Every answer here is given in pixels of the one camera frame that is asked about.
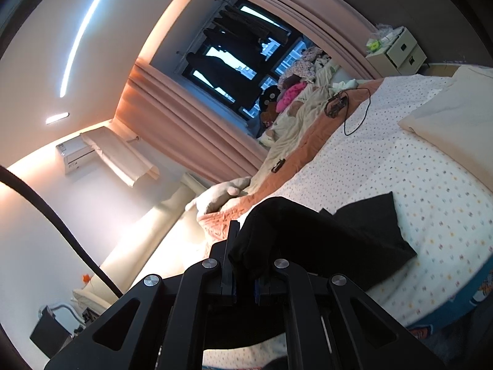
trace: led light strip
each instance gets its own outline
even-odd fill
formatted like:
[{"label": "led light strip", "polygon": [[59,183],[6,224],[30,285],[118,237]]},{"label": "led light strip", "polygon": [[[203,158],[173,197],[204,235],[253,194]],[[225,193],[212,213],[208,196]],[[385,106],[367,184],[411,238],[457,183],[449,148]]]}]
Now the led light strip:
[{"label": "led light strip", "polygon": [[101,0],[94,0],[89,7],[89,10],[80,25],[79,31],[77,32],[77,36],[75,37],[75,41],[73,42],[72,50],[70,51],[70,55],[68,56],[67,67],[65,68],[65,73],[63,74],[62,87],[60,88],[60,97],[65,96],[67,92],[68,78],[70,77],[70,71],[72,69],[73,60],[75,59],[75,54],[77,53],[77,49],[79,48],[80,41],[84,32],[87,29],[89,21],[91,20],[92,15],[94,14],[98,4]]}]

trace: nightstand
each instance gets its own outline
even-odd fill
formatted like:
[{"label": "nightstand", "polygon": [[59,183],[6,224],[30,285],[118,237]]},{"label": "nightstand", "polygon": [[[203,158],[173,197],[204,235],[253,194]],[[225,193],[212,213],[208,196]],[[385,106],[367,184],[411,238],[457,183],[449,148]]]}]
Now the nightstand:
[{"label": "nightstand", "polygon": [[404,28],[393,43],[367,55],[366,59],[383,77],[414,75],[425,62],[426,54],[411,32]]}]

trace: stuffed toy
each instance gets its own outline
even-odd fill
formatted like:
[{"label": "stuffed toy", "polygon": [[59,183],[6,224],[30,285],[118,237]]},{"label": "stuffed toy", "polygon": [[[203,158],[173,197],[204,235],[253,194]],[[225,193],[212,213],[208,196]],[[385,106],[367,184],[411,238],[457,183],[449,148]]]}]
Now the stuffed toy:
[{"label": "stuffed toy", "polygon": [[200,196],[194,198],[185,206],[186,211],[197,207],[197,216],[203,216],[218,211],[229,199],[238,196],[240,192],[250,185],[251,176],[237,178],[232,181],[211,186]]}]

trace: curtain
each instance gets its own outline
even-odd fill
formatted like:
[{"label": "curtain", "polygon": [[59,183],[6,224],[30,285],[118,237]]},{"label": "curtain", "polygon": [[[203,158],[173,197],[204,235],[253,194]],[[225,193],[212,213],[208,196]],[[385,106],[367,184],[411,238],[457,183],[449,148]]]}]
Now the curtain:
[{"label": "curtain", "polygon": [[379,78],[365,59],[375,27],[343,0],[249,0],[305,34],[358,79]]},{"label": "curtain", "polygon": [[116,118],[146,142],[216,183],[254,175],[267,151],[186,89],[137,60]]}]

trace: polka dot bed sheet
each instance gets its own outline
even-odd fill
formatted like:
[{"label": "polka dot bed sheet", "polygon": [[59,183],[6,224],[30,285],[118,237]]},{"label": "polka dot bed sheet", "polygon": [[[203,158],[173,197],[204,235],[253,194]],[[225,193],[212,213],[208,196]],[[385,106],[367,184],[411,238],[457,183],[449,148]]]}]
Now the polka dot bed sheet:
[{"label": "polka dot bed sheet", "polygon": [[[438,148],[397,124],[452,82],[421,75],[386,78],[371,97],[361,127],[350,136],[339,127],[312,162],[272,195],[335,212],[392,191],[402,236],[418,255],[368,294],[406,327],[454,303],[461,291],[469,290],[472,296],[493,267],[491,191]],[[363,120],[368,103],[348,118],[347,133]],[[238,219],[241,224],[247,215]],[[455,320],[443,316],[441,326]],[[282,350],[283,341],[283,336],[270,340],[269,349]],[[255,347],[213,352],[221,352],[222,361],[230,365],[222,368],[258,366],[247,358],[238,362],[245,351],[250,356],[259,352]],[[275,358],[268,356],[262,356],[265,363]]]}]

